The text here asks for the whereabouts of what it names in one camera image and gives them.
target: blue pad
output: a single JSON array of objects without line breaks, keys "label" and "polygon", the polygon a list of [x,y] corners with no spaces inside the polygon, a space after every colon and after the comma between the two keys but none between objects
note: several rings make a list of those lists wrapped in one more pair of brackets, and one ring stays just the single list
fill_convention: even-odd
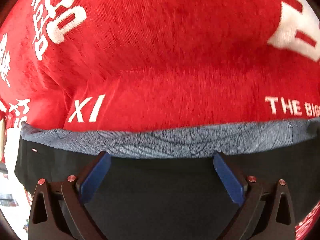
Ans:
[{"label": "blue pad", "polygon": [[79,188],[79,201],[81,204],[88,203],[93,198],[110,166],[111,156],[106,152]]},{"label": "blue pad", "polygon": [[229,166],[224,162],[220,154],[214,155],[213,166],[233,203],[242,206],[244,203],[244,187],[238,181]]}]

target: white graphic print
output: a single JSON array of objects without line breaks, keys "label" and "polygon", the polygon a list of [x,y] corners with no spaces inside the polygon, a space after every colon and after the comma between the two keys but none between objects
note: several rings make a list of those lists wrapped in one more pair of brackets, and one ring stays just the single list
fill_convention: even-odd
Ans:
[{"label": "white graphic print", "polygon": [[7,82],[8,87],[10,88],[10,83],[8,81],[8,72],[10,70],[10,54],[8,51],[5,51],[5,46],[7,45],[7,33],[3,35],[3,38],[0,42],[0,74],[3,81]]},{"label": "white graphic print", "polygon": [[[35,52],[38,60],[42,60],[42,55],[49,46],[47,38],[42,34],[44,24],[48,20],[50,21],[46,26],[47,34],[52,42],[59,44],[64,41],[64,35],[67,32],[78,27],[87,18],[86,11],[82,6],[72,7],[74,0],[61,0],[55,6],[51,4],[51,0],[44,0],[44,4],[41,3],[39,5],[41,1],[42,0],[33,0],[31,3],[33,11],[35,11],[35,14],[33,15],[33,23],[36,31],[36,35],[33,39],[32,44],[35,44]],[[44,7],[48,12],[46,17],[43,17]],[[56,10],[59,7],[64,7],[68,10],[64,11],[60,15],[56,15]],[[60,29],[58,27],[59,23],[64,21],[68,16],[72,14],[75,18]]]},{"label": "white graphic print", "polygon": [[[285,2],[281,2],[280,24],[268,40],[268,44],[278,49],[290,49],[317,62],[320,58],[320,28],[316,14],[306,0],[297,0],[302,4],[302,13]],[[300,31],[312,38],[316,45],[296,37]]]},{"label": "white graphic print", "polygon": [[5,108],[4,104],[0,101],[0,111],[7,112],[7,109]]},{"label": "white graphic print", "polygon": [[30,107],[28,106],[28,103],[30,103],[30,99],[25,99],[25,100],[18,100],[18,103],[16,105],[13,105],[13,104],[10,104],[10,109],[9,109],[9,112],[12,112],[14,111],[15,112],[15,115],[17,116],[15,122],[14,122],[14,127],[17,128],[17,127],[20,127],[21,126],[21,123],[23,121],[27,121],[27,117],[26,116],[23,116],[20,118],[18,118],[18,116],[20,117],[21,115],[21,111],[22,111],[22,114],[25,115],[29,112],[30,110]]},{"label": "white graphic print", "polygon": [[[304,103],[305,107],[305,113],[301,111],[300,101],[296,99],[284,99],[283,97],[281,99],[281,106],[282,111],[284,114],[287,112],[290,113],[290,115],[298,115],[302,116],[306,114],[308,117],[319,117],[320,116],[320,106],[313,104],[313,103]],[[265,102],[270,103],[271,112],[272,114],[276,114],[277,110],[279,110],[279,98],[278,97],[265,97]]]},{"label": "white graphic print", "polygon": [[[90,114],[89,122],[96,122],[97,117],[101,108],[101,105],[103,103],[103,100],[106,95],[100,95],[98,96],[98,99],[96,103],[94,104],[94,107],[92,109],[92,112]],[[70,116],[68,122],[72,122],[75,116],[77,116],[78,122],[84,122],[83,121],[83,116],[81,113],[81,109],[84,108],[84,106],[92,99],[92,97],[86,98],[83,102],[80,103],[80,100],[75,101],[75,108],[76,110],[73,112],[73,114]]]}]

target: black pants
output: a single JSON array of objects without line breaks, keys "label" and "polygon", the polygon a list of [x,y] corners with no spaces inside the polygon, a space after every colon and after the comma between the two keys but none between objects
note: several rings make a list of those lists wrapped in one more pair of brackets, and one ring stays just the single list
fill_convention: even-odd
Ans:
[{"label": "black pants", "polygon": [[[93,159],[20,139],[15,173],[25,188],[34,192],[40,178],[64,180]],[[233,156],[232,160],[258,179],[285,179],[296,224],[320,200],[318,138]],[[112,158],[110,171],[86,207],[102,232],[116,240],[214,240],[237,210],[213,169],[212,159]],[[63,204],[62,208],[70,223]],[[75,230],[72,232],[80,239]]]}]

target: red fabric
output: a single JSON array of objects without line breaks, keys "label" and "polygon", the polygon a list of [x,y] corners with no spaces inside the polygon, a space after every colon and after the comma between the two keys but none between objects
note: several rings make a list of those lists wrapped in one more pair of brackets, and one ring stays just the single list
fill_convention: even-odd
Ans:
[{"label": "red fabric", "polygon": [[296,226],[296,240],[304,240],[320,217],[320,202],[311,210],[306,218]]},{"label": "red fabric", "polygon": [[[267,43],[282,0],[74,0],[86,20],[59,44],[49,39],[47,20],[42,60],[32,42],[33,15],[44,0],[35,11],[32,1],[19,0],[0,29],[7,33],[11,86],[0,79],[0,97],[12,105],[30,99],[28,113],[19,106],[17,118],[36,127],[144,131],[309,118],[305,102],[313,104],[311,117],[319,113],[319,62]],[[302,11],[297,0],[286,2]],[[60,6],[56,15],[65,11]],[[89,122],[99,95],[105,97]],[[75,100],[89,97],[83,121],[68,122]],[[276,114],[266,97],[278,97]],[[298,100],[301,116],[284,113],[281,97]]]},{"label": "red fabric", "polygon": [[5,119],[5,116],[6,116],[5,112],[0,111],[0,121],[2,119]]}]

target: red rivet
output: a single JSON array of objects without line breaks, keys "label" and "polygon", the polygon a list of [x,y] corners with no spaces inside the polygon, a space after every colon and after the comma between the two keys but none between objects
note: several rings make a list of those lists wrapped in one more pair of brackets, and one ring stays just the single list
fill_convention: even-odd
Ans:
[{"label": "red rivet", "polygon": [[250,182],[256,182],[257,178],[255,176],[248,176],[247,180],[250,181]]},{"label": "red rivet", "polygon": [[76,176],[75,176],[75,175],[70,175],[70,176],[68,177],[68,181],[70,181],[70,182],[73,182],[75,179],[76,179]]},{"label": "red rivet", "polygon": [[284,186],[285,185],[285,180],[284,179],[280,179],[279,183],[280,183],[280,185]]},{"label": "red rivet", "polygon": [[39,181],[38,181],[38,184],[39,185],[42,185],[42,184],[44,184],[45,183],[45,179],[39,179]]}]

